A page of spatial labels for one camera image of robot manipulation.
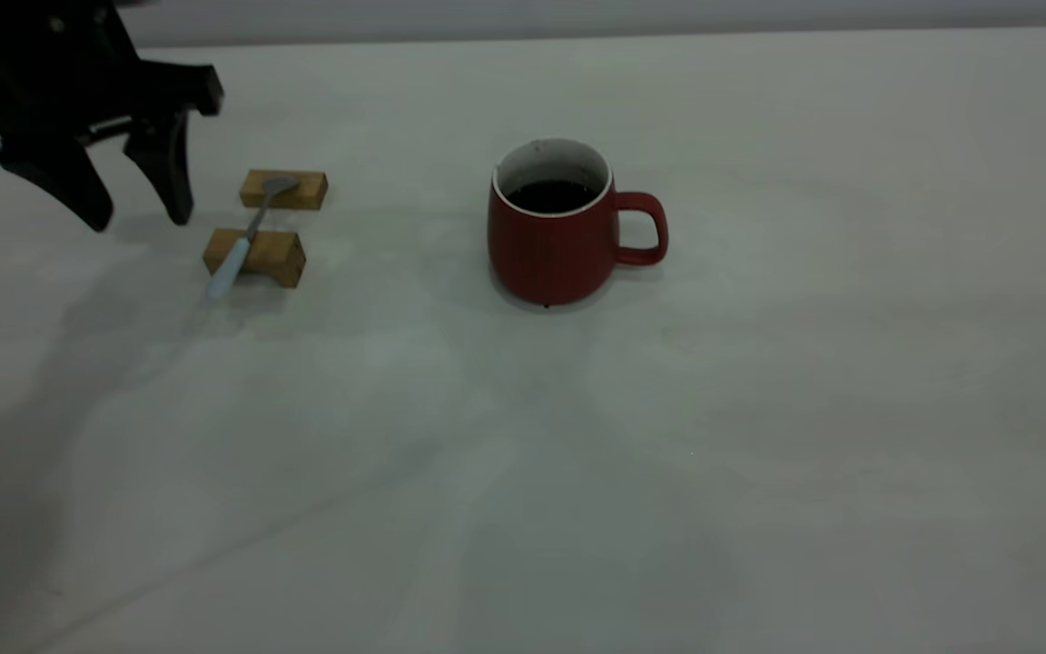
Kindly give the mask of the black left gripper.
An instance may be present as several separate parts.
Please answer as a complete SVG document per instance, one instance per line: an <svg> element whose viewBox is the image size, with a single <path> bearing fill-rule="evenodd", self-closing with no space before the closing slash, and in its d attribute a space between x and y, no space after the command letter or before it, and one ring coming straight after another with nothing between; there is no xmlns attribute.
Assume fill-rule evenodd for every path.
<svg viewBox="0 0 1046 654"><path fill-rule="evenodd" d="M138 119L123 152L172 223L186 226L194 199L185 111L219 114L223 87L214 66L142 59L122 8L121 1L0 1L0 132L79 138L95 125ZM93 232L111 223L111 195L81 144L0 144L0 166Z"/></svg>

